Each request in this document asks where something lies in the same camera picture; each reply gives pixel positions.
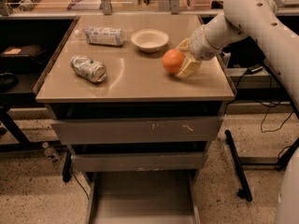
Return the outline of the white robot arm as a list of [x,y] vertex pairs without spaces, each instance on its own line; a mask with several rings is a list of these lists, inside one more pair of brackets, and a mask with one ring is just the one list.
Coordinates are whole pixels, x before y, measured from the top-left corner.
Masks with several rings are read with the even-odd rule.
[[199,26],[178,47],[187,52],[176,76],[193,74],[203,61],[229,44],[251,37],[262,50],[270,71],[299,110],[299,36],[276,16],[273,0],[224,0],[223,12]]

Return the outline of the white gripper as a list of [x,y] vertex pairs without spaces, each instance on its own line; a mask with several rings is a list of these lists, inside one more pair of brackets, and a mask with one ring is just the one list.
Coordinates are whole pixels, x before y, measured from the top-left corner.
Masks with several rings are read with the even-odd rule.
[[183,52],[189,51],[191,54],[185,57],[182,66],[175,73],[176,77],[185,78],[192,75],[200,67],[201,61],[209,61],[221,52],[208,42],[205,28],[205,25],[201,25],[190,38],[183,39],[176,46],[176,49]]

